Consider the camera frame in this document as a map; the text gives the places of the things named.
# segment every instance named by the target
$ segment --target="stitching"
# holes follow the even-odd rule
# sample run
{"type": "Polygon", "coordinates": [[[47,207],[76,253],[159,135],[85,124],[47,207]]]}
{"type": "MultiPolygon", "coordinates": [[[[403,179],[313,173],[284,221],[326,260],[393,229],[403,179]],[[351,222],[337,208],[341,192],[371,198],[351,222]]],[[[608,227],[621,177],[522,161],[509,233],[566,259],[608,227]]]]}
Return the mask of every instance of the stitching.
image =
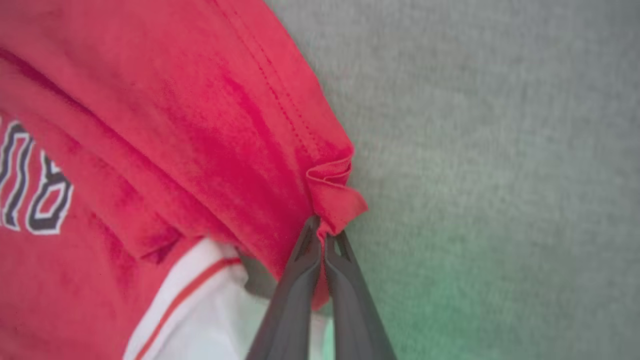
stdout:
{"type": "MultiPolygon", "coordinates": [[[[269,79],[267,78],[267,75],[264,72],[264,69],[262,68],[262,66],[260,65],[260,62],[258,61],[258,59],[256,59],[255,55],[253,54],[253,52],[251,51],[251,49],[249,48],[249,46],[246,44],[246,42],[244,41],[242,35],[240,34],[240,32],[238,32],[238,29],[234,26],[234,23],[229,19],[229,17],[227,16],[227,13],[222,10],[222,8],[220,7],[220,5],[218,4],[218,2],[216,0],[213,0],[213,3],[218,7],[218,9],[220,10],[220,12],[222,13],[222,15],[225,17],[225,19],[229,22],[229,24],[231,25],[231,28],[234,30],[234,32],[236,33],[236,36],[238,37],[238,39],[240,39],[240,41],[242,42],[242,44],[244,45],[244,47],[246,48],[246,50],[249,52],[249,54],[251,55],[253,61],[255,62],[256,66],[258,66],[258,69],[260,70],[260,73],[262,74],[262,78],[264,79],[265,83],[267,84],[267,86],[269,87],[269,90],[271,91],[271,93],[273,94],[273,97],[275,98],[276,102],[278,103],[278,106],[280,107],[280,111],[282,112],[282,115],[284,115],[284,117],[287,119],[287,121],[289,122],[289,125],[291,126],[291,130],[293,132],[293,135],[296,137],[298,143],[301,145],[302,149],[305,151],[305,154],[307,155],[308,159],[310,160],[311,163],[314,162],[314,158],[311,156],[311,153],[309,153],[309,150],[307,149],[307,146],[304,144],[304,142],[302,141],[302,139],[300,138],[300,136],[298,135],[298,132],[296,131],[296,127],[293,125],[293,121],[291,120],[291,118],[288,116],[287,112],[285,111],[284,107],[282,106],[282,103],[280,102],[280,98],[279,96],[276,94],[275,90],[273,89],[273,86],[271,85],[271,83],[269,82],[269,79]]],[[[242,17],[240,15],[238,15],[236,9],[233,8],[232,5],[230,5],[231,7],[231,11],[234,13],[234,15],[239,19],[239,21],[242,23],[242,25],[245,27],[245,29],[247,30],[246,32],[253,38],[253,42],[255,44],[257,44],[258,48],[260,49],[260,52],[262,53],[262,55],[265,57],[265,59],[267,60],[267,63],[269,64],[269,66],[271,67],[271,70],[273,70],[273,72],[275,73],[277,79],[280,81],[280,83],[282,84],[282,87],[284,88],[284,92],[285,95],[287,96],[289,102],[293,105],[294,109],[296,110],[296,113],[298,115],[298,118],[300,119],[300,121],[303,123],[303,125],[305,126],[305,128],[307,129],[307,134],[310,135],[310,137],[312,138],[312,141],[315,145],[315,147],[317,148],[317,142],[316,142],[316,138],[314,135],[311,134],[309,127],[307,126],[307,124],[302,121],[302,116],[300,115],[300,111],[298,109],[298,107],[295,105],[295,103],[292,101],[291,96],[289,95],[289,92],[287,91],[286,87],[284,86],[284,83],[282,82],[282,79],[280,79],[280,76],[278,75],[278,72],[275,70],[271,60],[269,59],[269,57],[266,55],[266,53],[264,52],[264,49],[262,48],[262,46],[260,45],[260,43],[255,39],[253,33],[251,31],[249,31],[249,29],[247,28],[246,24],[244,23],[244,20],[242,19],[242,17]]]]}

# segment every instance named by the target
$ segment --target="gray surface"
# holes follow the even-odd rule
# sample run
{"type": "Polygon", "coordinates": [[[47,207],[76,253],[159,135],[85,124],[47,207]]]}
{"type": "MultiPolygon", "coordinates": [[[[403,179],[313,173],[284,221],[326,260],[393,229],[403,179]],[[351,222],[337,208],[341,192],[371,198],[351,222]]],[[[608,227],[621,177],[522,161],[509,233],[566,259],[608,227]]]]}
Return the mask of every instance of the gray surface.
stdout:
{"type": "Polygon", "coordinates": [[[399,358],[640,358],[638,1],[266,1],[356,146],[399,358]]]}
{"type": "Polygon", "coordinates": [[[244,288],[253,295],[270,299],[276,290],[276,285],[278,284],[276,279],[271,276],[269,270],[267,270],[267,268],[265,268],[257,259],[243,254],[240,254],[240,259],[242,260],[242,264],[244,265],[247,274],[249,274],[249,279],[244,285],[244,288]]]}

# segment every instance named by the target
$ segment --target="red shirt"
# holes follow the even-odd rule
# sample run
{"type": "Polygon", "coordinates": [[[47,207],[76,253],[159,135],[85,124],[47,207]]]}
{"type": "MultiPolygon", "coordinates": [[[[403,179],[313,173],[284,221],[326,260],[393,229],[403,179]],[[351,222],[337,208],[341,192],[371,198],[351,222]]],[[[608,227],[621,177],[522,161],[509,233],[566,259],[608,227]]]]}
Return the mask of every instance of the red shirt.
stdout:
{"type": "Polygon", "coordinates": [[[197,239],[279,277],[310,215],[323,237],[366,210],[351,142],[260,0],[3,1],[0,78],[3,134],[33,136],[0,199],[20,227],[0,228],[0,354],[120,357],[197,239]],[[65,192],[64,220],[37,221],[65,192]]]}

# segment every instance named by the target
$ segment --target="black and white number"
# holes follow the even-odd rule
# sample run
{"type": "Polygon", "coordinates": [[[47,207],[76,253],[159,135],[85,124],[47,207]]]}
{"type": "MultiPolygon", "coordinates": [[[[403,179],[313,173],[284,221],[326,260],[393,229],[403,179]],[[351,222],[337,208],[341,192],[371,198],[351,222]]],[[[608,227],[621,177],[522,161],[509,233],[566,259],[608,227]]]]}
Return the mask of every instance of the black and white number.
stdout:
{"type": "MultiPolygon", "coordinates": [[[[0,226],[20,231],[17,216],[29,188],[29,159],[33,149],[33,138],[19,122],[9,124],[0,149],[0,194],[13,171],[15,183],[5,202],[0,199],[0,226]]],[[[31,198],[26,213],[27,229],[36,235],[59,234],[71,203],[73,186],[53,161],[40,151],[40,179],[38,191],[31,198]],[[45,203],[51,204],[43,209],[45,203]]]]}
{"type": "Polygon", "coordinates": [[[59,234],[60,225],[64,221],[71,203],[74,187],[62,174],[60,168],[44,154],[44,151],[40,154],[40,161],[42,163],[42,175],[40,176],[38,192],[33,196],[33,200],[29,205],[27,228],[33,234],[38,235],[59,234]],[[49,210],[42,211],[45,199],[56,190],[58,194],[53,205],[49,210]]]}
{"type": "Polygon", "coordinates": [[[13,122],[9,125],[7,132],[4,135],[4,144],[0,151],[1,168],[0,168],[0,192],[4,188],[4,185],[9,178],[11,170],[14,168],[12,164],[13,153],[16,151],[18,140],[22,139],[22,146],[18,150],[17,164],[17,178],[13,186],[13,190],[2,208],[2,223],[5,227],[20,231],[20,226],[16,220],[18,209],[22,205],[24,200],[24,194],[26,193],[27,185],[29,184],[29,172],[27,171],[27,164],[29,163],[29,157],[31,156],[31,148],[33,147],[33,139],[24,130],[24,128],[18,123],[13,122]]]}

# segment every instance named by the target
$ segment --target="red stripe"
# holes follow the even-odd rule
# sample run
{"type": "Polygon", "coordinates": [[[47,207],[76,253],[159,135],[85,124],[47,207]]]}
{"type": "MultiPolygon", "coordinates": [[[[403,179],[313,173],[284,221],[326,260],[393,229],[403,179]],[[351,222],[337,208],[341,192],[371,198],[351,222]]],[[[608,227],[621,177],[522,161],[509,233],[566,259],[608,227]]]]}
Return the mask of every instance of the red stripe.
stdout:
{"type": "Polygon", "coordinates": [[[164,312],[164,315],[160,319],[160,322],[158,322],[158,325],[154,329],[153,333],[151,334],[151,336],[149,336],[149,339],[147,339],[145,346],[142,347],[142,350],[140,350],[140,352],[136,356],[136,360],[142,359],[142,357],[147,353],[147,351],[151,347],[151,344],[153,344],[154,341],[156,340],[158,333],[160,333],[160,330],[164,326],[164,323],[166,323],[166,321],[173,314],[173,312],[178,308],[178,306],[180,306],[182,302],[184,302],[189,296],[191,296],[191,294],[193,294],[193,292],[196,291],[200,287],[200,285],[202,285],[206,280],[208,280],[212,276],[216,275],[217,272],[224,269],[225,267],[234,265],[234,264],[239,264],[239,263],[240,263],[240,258],[220,259],[217,262],[215,262],[213,265],[205,269],[200,275],[198,275],[198,277],[193,279],[193,281],[191,281],[189,285],[187,285],[184,289],[182,289],[182,291],[180,291],[178,296],[176,296],[175,299],[171,301],[171,304],[169,305],[169,307],[167,307],[166,311],[164,312]]]}

